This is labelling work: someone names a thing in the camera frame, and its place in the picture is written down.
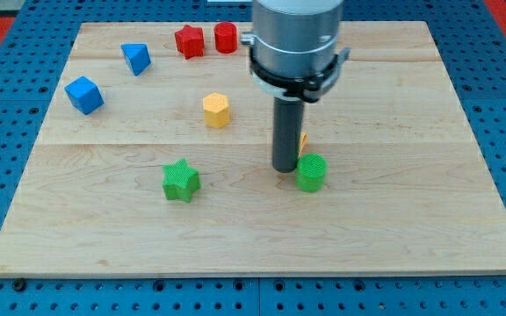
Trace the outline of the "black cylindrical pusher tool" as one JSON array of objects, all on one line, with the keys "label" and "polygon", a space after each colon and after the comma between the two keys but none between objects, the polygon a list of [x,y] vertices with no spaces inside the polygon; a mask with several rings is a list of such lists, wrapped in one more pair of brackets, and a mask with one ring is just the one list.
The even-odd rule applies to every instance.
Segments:
[{"label": "black cylindrical pusher tool", "polygon": [[274,98],[272,167],[280,173],[296,169],[302,127],[302,101]]}]

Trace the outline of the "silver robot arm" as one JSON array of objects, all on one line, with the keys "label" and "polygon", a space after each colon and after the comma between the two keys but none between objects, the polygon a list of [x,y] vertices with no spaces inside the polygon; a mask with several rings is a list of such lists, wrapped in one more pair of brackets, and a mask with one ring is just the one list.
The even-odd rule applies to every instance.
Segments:
[{"label": "silver robot arm", "polygon": [[314,104],[337,82],[350,50],[336,51],[343,0],[256,0],[249,48],[249,72],[273,97],[272,167],[296,169],[306,103]]}]

